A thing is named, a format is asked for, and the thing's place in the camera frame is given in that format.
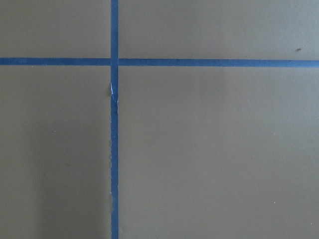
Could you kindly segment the blue tape line crosswise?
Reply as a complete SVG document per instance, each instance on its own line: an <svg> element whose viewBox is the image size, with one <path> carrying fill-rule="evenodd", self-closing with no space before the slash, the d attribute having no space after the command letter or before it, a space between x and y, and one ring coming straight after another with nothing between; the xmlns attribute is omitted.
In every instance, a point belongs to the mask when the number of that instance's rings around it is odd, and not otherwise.
<svg viewBox="0 0 319 239"><path fill-rule="evenodd" d="M318 68L318 60L257 60L257 59L151 59L151 58L34 58L2 57L1 65L31 66L181 66L181 67L277 67Z"/></svg>

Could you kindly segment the blue tape line lengthwise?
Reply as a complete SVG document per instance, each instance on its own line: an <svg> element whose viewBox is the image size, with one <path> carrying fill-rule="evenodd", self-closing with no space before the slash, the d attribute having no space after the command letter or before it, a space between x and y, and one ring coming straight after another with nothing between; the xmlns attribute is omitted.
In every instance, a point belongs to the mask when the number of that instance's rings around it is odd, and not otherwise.
<svg viewBox="0 0 319 239"><path fill-rule="evenodd" d="M119 2L111 1L111 238L119 238L119 157L118 157L118 94L119 94Z"/></svg>

